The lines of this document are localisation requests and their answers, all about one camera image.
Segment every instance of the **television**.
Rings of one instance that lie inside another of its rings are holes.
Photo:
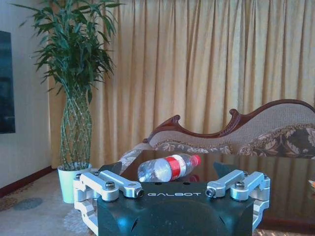
[[[11,33],[0,31],[0,133],[15,133]]]

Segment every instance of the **wall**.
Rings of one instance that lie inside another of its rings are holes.
[[[36,73],[39,38],[31,38],[32,11],[10,3],[35,6],[38,0],[0,0],[0,30],[11,33],[16,133],[0,134],[0,188],[50,166],[48,85]]]

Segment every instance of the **beige curtain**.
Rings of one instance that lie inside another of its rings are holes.
[[[315,105],[315,1],[121,0],[112,78],[91,112],[91,162],[117,161],[169,117],[212,133],[228,111],[283,98]],[[53,167],[63,98],[51,94]]]

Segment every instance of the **plastic bottle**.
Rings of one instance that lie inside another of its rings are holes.
[[[188,175],[200,165],[198,155],[175,154],[142,163],[138,168],[140,182],[168,182]]]

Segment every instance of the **floor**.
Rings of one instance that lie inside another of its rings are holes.
[[[0,199],[0,236],[91,236],[73,204],[62,201],[57,172]],[[254,236],[301,236],[258,230]]]

